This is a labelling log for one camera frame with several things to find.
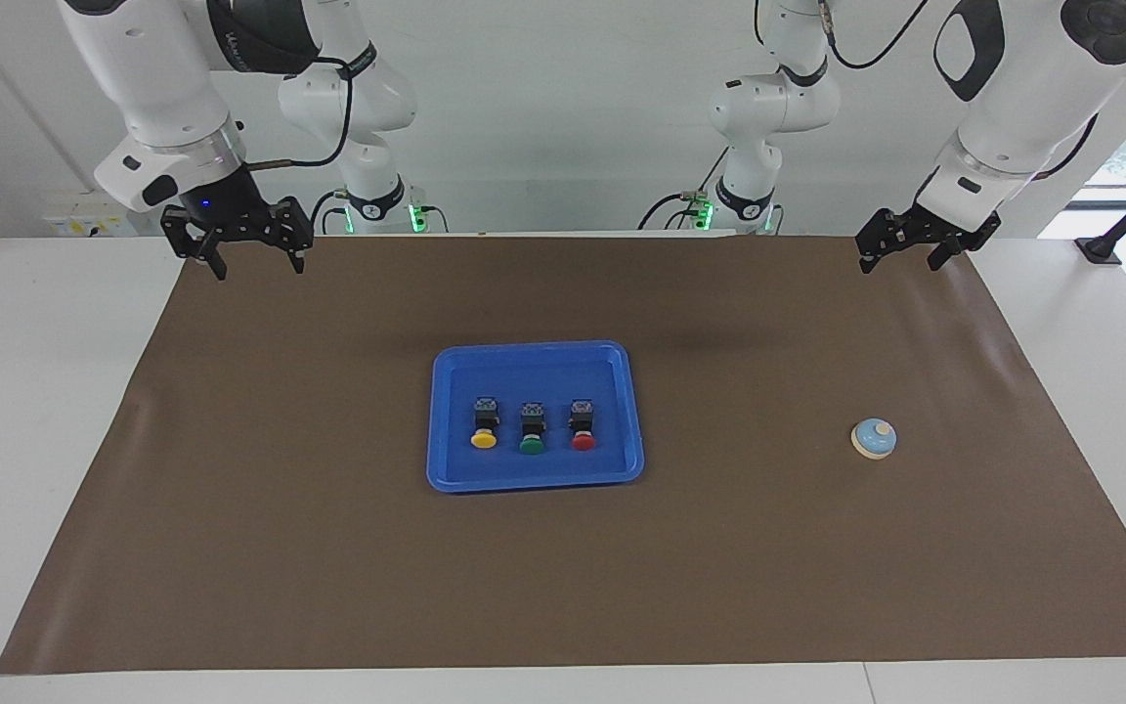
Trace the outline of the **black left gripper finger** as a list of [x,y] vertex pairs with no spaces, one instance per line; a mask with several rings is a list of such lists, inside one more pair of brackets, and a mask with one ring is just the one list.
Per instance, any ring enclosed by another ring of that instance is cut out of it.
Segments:
[[951,224],[933,224],[930,228],[929,242],[933,244],[933,250],[927,257],[927,266],[931,271],[939,271],[944,264],[950,262],[955,257],[965,252],[977,252],[988,244],[989,238],[993,237],[997,228],[1002,224],[1000,214],[989,214],[983,220],[981,226],[973,232],[962,231],[960,228]]
[[893,210],[881,208],[872,214],[856,235],[859,253],[859,269],[863,275],[872,275],[882,258],[906,249],[904,240],[904,217]]

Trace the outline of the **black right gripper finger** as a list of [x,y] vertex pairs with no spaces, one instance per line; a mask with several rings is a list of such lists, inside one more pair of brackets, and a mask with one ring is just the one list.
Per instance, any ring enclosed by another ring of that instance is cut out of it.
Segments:
[[176,257],[205,264],[216,280],[227,279],[227,262],[218,246],[227,235],[231,220],[222,217],[211,203],[166,205],[161,228]]
[[309,213],[296,198],[282,198],[269,206],[269,246],[286,253],[296,275],[307,266],[309,250],[314,246],[314,226]]

